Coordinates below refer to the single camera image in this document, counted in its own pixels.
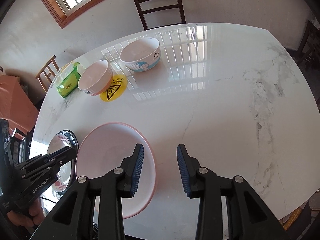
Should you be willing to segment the person's left hand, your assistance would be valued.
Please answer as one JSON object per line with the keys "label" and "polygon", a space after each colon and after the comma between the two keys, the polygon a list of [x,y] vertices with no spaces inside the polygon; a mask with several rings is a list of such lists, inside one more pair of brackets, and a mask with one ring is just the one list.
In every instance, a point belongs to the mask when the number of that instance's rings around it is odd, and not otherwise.
{"label": "person's left hand", "polygon": [[44,220],[43,208],[40,198],[37,198],[33,204],[29,207],[29,215],[24,215],[15,211],[7,213],[7,218],[15,226],[24,226],[26,228],[32,228],[35,225],[40,225]]}

